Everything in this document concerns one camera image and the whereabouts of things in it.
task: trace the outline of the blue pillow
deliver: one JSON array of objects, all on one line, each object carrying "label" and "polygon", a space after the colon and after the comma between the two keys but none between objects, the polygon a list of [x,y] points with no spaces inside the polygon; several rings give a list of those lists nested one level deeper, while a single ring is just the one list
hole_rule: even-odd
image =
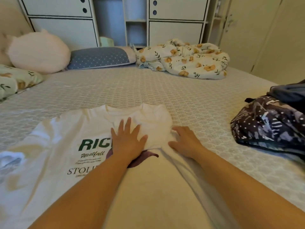
[{"label": "blue pillow", "polygon": [[72,51],[67,70],[122,66],[135,61],[136,55],[130,47],[95,47]]}]

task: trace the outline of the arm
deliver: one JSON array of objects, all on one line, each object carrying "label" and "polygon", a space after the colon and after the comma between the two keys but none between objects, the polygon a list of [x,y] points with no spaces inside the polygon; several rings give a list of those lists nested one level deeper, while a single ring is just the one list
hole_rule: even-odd
[{"label": "arm", "polygon": [[121,121],[118,135],[111,129],[113,155],[62,195],[28,229],[102,227],[127,166],[140,155],[147,141],[147,135],[138,141],[140,126],[130,133],[130,124],[128,118],[123,129]]},{"label": "arm", "polygon": [[178,153],[193,158],[206,173],[243,229],[301,229],[305,213],[231,163],[203,147],[189,127],[174,127],[180,141],[169,142]]}]

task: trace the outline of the forearm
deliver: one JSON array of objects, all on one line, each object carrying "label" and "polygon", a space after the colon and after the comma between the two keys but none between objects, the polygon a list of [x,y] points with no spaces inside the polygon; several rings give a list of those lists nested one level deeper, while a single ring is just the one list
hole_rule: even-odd
[{"label": "forearm", "polygon": [[52,204],[29,229],[101,229],[128,164],[124,158],[111,156]]},{"label": "forearm", "polygon": [[303,228],[305,213],[215,153],[202,149],[195,160],[244,229]]}]

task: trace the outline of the mattress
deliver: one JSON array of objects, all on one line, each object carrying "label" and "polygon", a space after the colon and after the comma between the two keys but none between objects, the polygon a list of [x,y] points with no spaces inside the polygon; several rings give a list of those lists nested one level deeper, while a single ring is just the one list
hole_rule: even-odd
[{"label": "mattress", "polygon": [[196,80],[135,66],[71,70],[0,104],[0,150],[25,138],[43,119],[108,104],[128,108],[165,104],[175,125],[187,125],[202,144],[305,211],[305,165],[285,155],[238,145],[231,119],[247,97],[275,85],[228,68],[223,80]]}]

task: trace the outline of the hand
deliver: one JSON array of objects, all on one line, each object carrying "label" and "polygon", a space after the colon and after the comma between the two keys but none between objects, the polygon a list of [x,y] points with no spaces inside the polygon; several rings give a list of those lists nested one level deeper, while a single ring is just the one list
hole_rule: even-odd
[{"label": "hand", "polygon": [[199,153],[205,150],[205,147],[189,127],[173,127],[173,130],[177,131],[180,141],[170,141],[168,145],[179,154],[195,159]]},{"label": "hand", "polygon": [[145,135],[138,141],[137,137],[141,126],[137,125],[130,133],[131,122],[132,119],[129,117],[124,128],[124,120],[121,120],[117,135],[111,128],[113,154],[126,159],[128,164],[141,154],[148,138]]}]

